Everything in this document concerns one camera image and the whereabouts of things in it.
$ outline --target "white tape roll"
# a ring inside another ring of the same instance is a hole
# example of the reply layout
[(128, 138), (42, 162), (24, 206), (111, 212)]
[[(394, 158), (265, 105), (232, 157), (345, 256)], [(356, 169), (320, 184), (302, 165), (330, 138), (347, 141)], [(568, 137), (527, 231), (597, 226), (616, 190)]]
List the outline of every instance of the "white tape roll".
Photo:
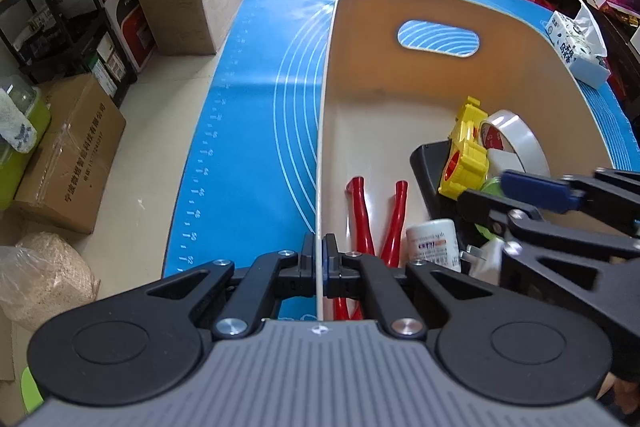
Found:
[(549, 176), (549, 165), (540, 143), (517, 114), (501, 109), (480, 124), (480, 143), (485, 149), (516, 153), (529, 174)]

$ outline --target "ribbed gray surface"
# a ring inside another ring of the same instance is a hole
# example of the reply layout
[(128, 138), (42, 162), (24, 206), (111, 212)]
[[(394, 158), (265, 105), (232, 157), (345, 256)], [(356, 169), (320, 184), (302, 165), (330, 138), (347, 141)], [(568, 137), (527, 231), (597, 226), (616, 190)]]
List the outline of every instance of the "ribbed gray surface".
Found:
[(372, 321), (268, 321), (216, 345), (185, 384), (148, 402), (89, 409), (48, 401), (25, 427), (607, 427), (590, 399), (551, 409), (489, 402), (450, 380), (416, 342)]

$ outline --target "white tile floor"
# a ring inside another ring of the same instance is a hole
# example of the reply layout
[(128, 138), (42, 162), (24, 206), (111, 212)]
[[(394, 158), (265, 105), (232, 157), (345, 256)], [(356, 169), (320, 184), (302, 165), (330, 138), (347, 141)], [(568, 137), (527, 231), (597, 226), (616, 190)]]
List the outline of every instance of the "white tile floor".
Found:
[[(95, 232), (82, 237), (59, 231), (102, 280), (99, 298), (161, 275), (175, 197), (206, 97), (216, 57), (155, 54), (131, 86), (121, 111), (127, 127), (111, 168)], [(27, 230), (42, 225), (27, 223)], [(14, 383), (0, 383), (0, 419), (22, 416), (19, 375), (26, 366), (30, 334), (14, 327)]]

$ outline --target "white plastic bag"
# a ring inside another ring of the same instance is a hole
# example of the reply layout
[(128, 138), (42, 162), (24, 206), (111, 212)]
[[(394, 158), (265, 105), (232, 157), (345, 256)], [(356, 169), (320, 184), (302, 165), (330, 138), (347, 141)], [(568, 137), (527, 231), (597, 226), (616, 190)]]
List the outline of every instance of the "white plastic bag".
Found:
[(0, 247), (0, 307), (26, 330), (93, 302), (99, 287), (79, 253), (54, 233), (28, 235), (16, 247)]

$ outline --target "tissue box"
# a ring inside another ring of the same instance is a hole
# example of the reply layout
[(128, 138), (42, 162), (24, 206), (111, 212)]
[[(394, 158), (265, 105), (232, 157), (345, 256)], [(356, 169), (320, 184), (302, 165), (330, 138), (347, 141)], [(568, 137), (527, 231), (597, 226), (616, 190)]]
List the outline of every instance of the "tissue box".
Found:
[(546, 24), (546, 32), (577, 80), (598, 89), (609, 78), (604, 60), (591, 54), (581, 29), (569, 17), (554, 12)]

